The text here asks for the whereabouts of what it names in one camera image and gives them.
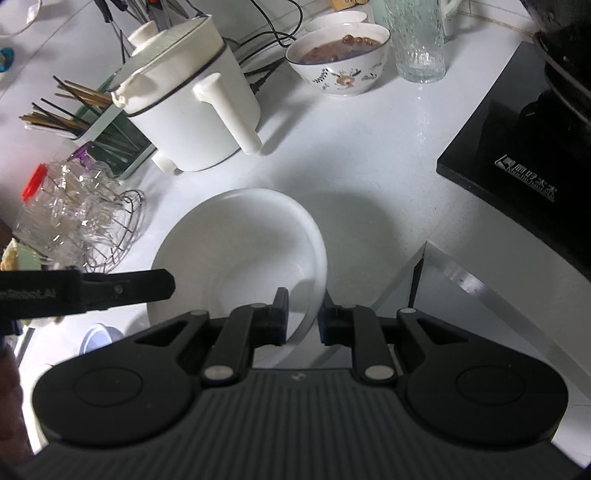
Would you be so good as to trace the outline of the person's left hand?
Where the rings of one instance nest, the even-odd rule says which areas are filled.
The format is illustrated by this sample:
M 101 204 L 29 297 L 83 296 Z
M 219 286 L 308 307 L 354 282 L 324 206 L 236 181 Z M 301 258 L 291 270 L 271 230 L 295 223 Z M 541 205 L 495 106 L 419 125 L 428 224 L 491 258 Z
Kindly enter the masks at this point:
M 23 391 L 13 350 L 1 348 L 0 378 L 0 454 L 8 465 L 33 455 L 22 412 Z

